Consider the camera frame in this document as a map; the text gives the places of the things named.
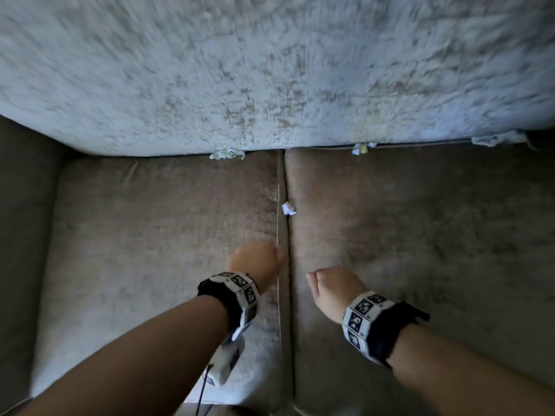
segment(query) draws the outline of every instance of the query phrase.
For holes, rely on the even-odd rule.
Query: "white controller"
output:
[[[245,339],[242,335],[233,342],[221,344],[210,360],[206,382],[214,387],[220,387],[227,382],[235,364],[245,350]]]

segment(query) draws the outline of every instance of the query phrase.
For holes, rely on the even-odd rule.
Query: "trash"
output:
[[[471,138],[472,144],[477,146],[493,147],[498,144],[526,143],[527,137],[524,132],[517,130],[494,134],[492,136],[479,136]]]
[[[285,202],[281,205],[281,209],[283,210],[283,214],[285,216],[293,216],[296,211],[293,209],[293,206],[289,202]]]
[[[218,150],[210,155],[210,159],[220,160],[220,159],[233,159],[234,157],[241,156],[241,160],[245,159],[245,151],[238,150],[236,148],[225,148],[224,150]]]
[[[357,143],[352,149],[352,154],[355,156],[364,155],[368,153],[368,145],[366,143]]]

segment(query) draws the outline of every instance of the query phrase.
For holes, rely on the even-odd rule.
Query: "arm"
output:
[[[228,271],[248,273],[262,294],[283,256],[271,242],[236,250]],[[145,322],[77,365],[19,416],[172,415],[227,335],[226,308],[198,296]]]
[[[349,304],[368,291],[356,275],[341,268],[306,277],[318,308],[337,323]],[[401,330],[387,363],[401,384],[443,416],[555,412],[551,388],[416,324]]]

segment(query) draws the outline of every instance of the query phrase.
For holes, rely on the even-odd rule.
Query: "fist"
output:
[[[355,298],[368,289],[355,273],[340,267],[322,268],[307,273],[316,306],[331,321],[343,321],[345,310]]]
[[[233,251],[227,271],[247,274],[263,294],[278,278],[285,255],[272,241],[249,241]]]

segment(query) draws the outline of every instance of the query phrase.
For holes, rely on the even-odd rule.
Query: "wristband with fiducial markers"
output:
[[[245,273],[223,272],[200,282],[198,295],[219,300],[229,315],[227,341],[234,341],[246,330],[258,311],[258,289]]]
[[[357,296],[343,315],[343,334],[367,359],[391,368],[391,356],[401,330],[430,315],[401,301],[395,303],[372,291]]]

